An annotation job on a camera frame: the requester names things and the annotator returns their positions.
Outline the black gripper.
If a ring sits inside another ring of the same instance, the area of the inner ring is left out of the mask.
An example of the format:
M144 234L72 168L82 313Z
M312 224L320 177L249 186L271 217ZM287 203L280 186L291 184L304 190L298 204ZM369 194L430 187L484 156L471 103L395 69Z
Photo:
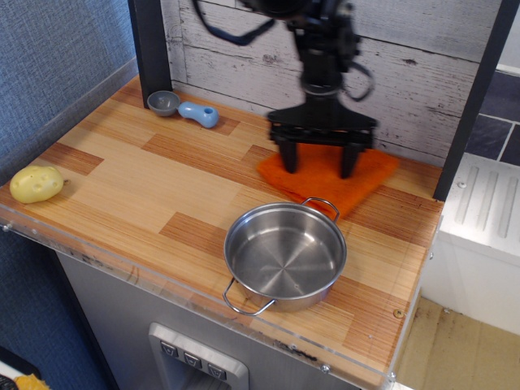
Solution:
M341 152L340 177L353 173L358 155L373 147L376 119L344 106L337 93L306 94L299 106L273 110L267 115L271 123L270 136L278 142L279 155L285 170L295 173L298 168L298 144L344 146Z

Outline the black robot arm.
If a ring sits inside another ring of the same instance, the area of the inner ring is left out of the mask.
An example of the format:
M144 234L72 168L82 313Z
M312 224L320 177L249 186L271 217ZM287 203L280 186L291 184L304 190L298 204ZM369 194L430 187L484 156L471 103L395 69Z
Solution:
M305 101L273 110L271 139L287 172L297 171L300 144L341 149L340 176L349 177L358 155L372 146L378 122L344 106L339 93L349 69L367 74L355 63L360 37L353 30L353 7L347 1L245 1L245 7L283 20L294 37L302 64L300 86Z

